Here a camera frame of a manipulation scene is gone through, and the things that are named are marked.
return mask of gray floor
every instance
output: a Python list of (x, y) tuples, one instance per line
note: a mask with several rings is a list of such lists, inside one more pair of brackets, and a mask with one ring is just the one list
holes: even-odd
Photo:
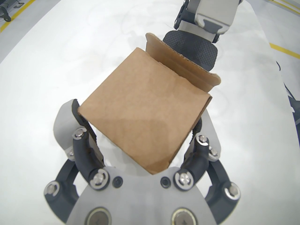
[[(29, 0), (18, 0), (20, 2), (27, 2)], [(36, 0), (27, 9), (25, 9), (10, 25), (0, 33), (0, 63), (10, 53), (10, 51), (18, 44), (18, 42), (26, 35), (26, 33), (36, 24), (38, 21), (47, 14), (59, 1), (61, 0)], [(11, 12), (12, 16), (16, 9), (12, 7), (17, 3), (9, 0), (8, 11)], [(64, 16), (63, 14), (57, 15), (57, 22), (59, 23), (59, 17)]]

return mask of black rubber pad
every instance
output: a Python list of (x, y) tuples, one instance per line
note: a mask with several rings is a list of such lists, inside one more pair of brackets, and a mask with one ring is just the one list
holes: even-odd
[(205, 70), (211, 71), (214, 67), (218, 49), (210, 41), (186, 31), (170, 31), (163, 41)]

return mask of screw head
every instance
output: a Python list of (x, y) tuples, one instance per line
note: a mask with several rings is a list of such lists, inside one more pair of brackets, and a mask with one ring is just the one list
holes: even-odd
[(83, 136), (84, 131), (82, 129), (75, 132), (75, 136), (80, 137)]
[(230, 200), (239, 200), (241, 198), (241, 190), (240, 188), (233, 182), (231, 182), (229, 188), (224, 189), (226, 196)]
[(59, 193), (59, 183), (55, 181), (51, 181), (44, 189), (44, 195), (52, 195), (56, 196)]
[(51, 195), (57, 190), (57, 187), (54, 184), (50, 184), (46, 190), (47, 190), (47, 194)]
[(231, 185), (228, 190), (231, 196), (236, 196), (239, 194), (239, 190), (233, 185)]
[(217, 156), (218, 155), (218, 152), (215, 149), (213, 149), (213, 148), (211, 148), (209, 150), (209, 152), (212, 154), (212, 156)]
[(196, 225), (197, 221), (194, 214), (188, 209), (181, 208), (172, 215), (172, 225)]
[(186, 173), (180, 174), (179, 177), (179, 182), (183, 185), (189, 184), (190, 183), (190, 177)]
[(207, 137), (206, 137), (206, 136), (199, 136), (199, 140), (200, 140), (202, 143), (206, 143), (206, 142), (207, 142)]
[(96, 185), (100, 185), (103, 182), (104, 176), (101, 173), (97, 173), (95, 174), (94, 178), (93, 178), (93, 182)]

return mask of corrugated cardboard edge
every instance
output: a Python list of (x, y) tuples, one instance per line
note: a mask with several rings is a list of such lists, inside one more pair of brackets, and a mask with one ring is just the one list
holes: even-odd
[(184, 140), (181, 142), (180, 146), (177, 148), (176, 152), (174, 153), (174, 155), (172, 156), (172, 160), (175, 158), (175, 156), (177, 155), (179, 149), (181, 148), (181, 146), (183, 145), (184, 141), (186, 140), (186, 138), (188, 137), (188, 135), (191, 133), (191, 131), (193, 130), (193, 128), (196, 126), (197, 122), (199, 121), (199, 119), (201, 118), (204, 110), (207, 108), (209, 102), (211, 101), (212, 96), (210, 96), (207, 100), (207, 102), (205, 103), (205, 106), (203, 107), (203, 109), (201, 110), (199, 116), (197, 117), (196, 121), (194, 122), (193, 126), (191, 127), (190, 131), (187, 133), (187, 135), (185, 136)]
[(199, 89), (209, 92), (221, 83), (217, 74), (209, 73), (199, 65), (179, 54), (152, 33), (146, 34), (146, 52), (179, 76), (187, 79)]

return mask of white tabletop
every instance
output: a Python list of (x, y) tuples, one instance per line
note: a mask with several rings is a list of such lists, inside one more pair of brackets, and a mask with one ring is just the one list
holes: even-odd
[[(43, 190), (66, 160), (52, 128), (60, 106), (82, 103), (145, 34), (173, 29), (184, 0), (62, 0), (0, 64), (1, 224), (61, 224)], [(291, 108), (264, 32), (242, 2), (221, 36), (208, 111), (221, 162), (242, 192), (224, 224), (299, 224), (300, 157)], [(97, 131), (106, 164), (145, 174)], [(180, 164), (180, 152), (174, 160)], [(79, 194), (86, 183), (76, 180)], [(205, 195), (209, 180), (198, 187)]]

